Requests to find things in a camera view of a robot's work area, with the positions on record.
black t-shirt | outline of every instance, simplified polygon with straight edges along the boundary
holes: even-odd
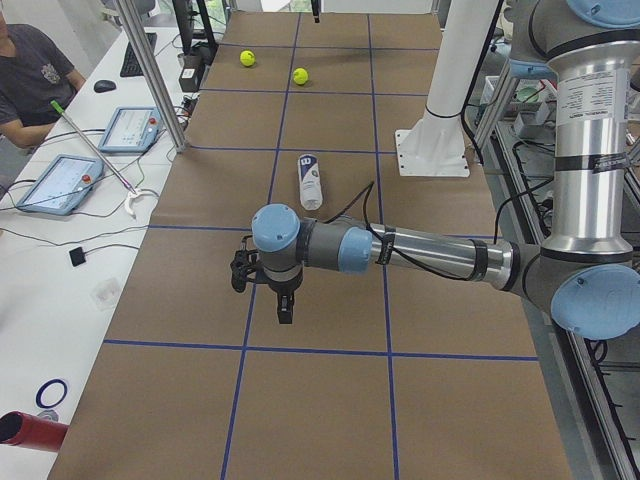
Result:
[[[60,116],[52,100],[66,108],[75,95],[66,75],[73,64],[44,33],[31,25],[7,25],[14,58],[0,56],[0,124],[46,125]]]

computer mouse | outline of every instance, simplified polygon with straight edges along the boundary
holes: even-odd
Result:
[[[93,91],[96,93],[110,92],[116,89],[116,82],[111,80],[98,80],[93,84]]]

white stand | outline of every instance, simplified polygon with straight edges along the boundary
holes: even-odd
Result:
[[[396,131],[402,176],[468,177],[459,113],[498,0],[453,0],[427,108],[411,130]]]

white table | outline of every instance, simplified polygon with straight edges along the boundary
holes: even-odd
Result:
[[[184,95],[178,84],[180,66],[177,55],[180,50],[171,45],[177,30],[148,30],[158,33],[156,60],[165,77],[173,104],[180,105]],[[80,128],[105,128],[119,106],[154,104],[143,77],[119,77],[126,45],[127,38],[123,33],[67,109],[67,113]],[[117,89],[102,94],[94,93],[93,84],[100,79],[115,81]],[[66,122],[61,120],[50,136],[70,130]],[[97,143],[100,135],[90,138]],[[38,149],[18,180],[37,178],[60,153],[94,156],[77,135],[62,137],[45,143]],[[160,193],[174,156],[173,143],[169,134],[165,133],[140,161],[145,176],[141,188]],[[124,166],[135,158],[110,157],[118,166]],[[133,184],[142,179],[142,174],[135,165],[123,173]],[[13,190],[16,201],[28,186]],[[111,177],[95,187],[78,211],[109,213],[125,198],[126,193],[115,177]],[[122,207],[107,218],[81,215],[54,217],[11,209],[0,211],[0,226],[24,235],[62,243],[128,227],[144,227],[148,224],[156,203],[157,200],[152,196],[136,200],[136,219],[127,215]],[[0,209],[10,206],[10,199],[5,196],[0,202]],[[71,421],[115,308],[104,308],[104,303],[94,300],[92,293],[108,282],[117,285],[114,298],[117,300],[137,251],[123,247],[105,248],[90,254],[87,262],[78,267],[71,265],[68,252],[79,245],[85,251],[114,243],[138,247],[144,233],[144,229],[139,229],[65,247],[46,246],[39,241],[2,233],[0,416],[12,410],[31,414],[41,412],[42,409],[35,403],[38,388],[50,379],[61,378],[68,383],[69,392],[55,411],[61,422],[68,424]],[[54,460],[53,453],[0,445],[0,480],[44,479]]]

yellow ball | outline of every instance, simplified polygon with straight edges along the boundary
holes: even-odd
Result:
[[[296,85],[304,85],[309,81],[309,72],[307,72],[304,68],[296,68],[293,71],[293,81]]]
[[[256,56],[251,50],[243,50],[240,54],[240,63],[242,63],[245,67],[250,67],[254,63],[256,63]]]

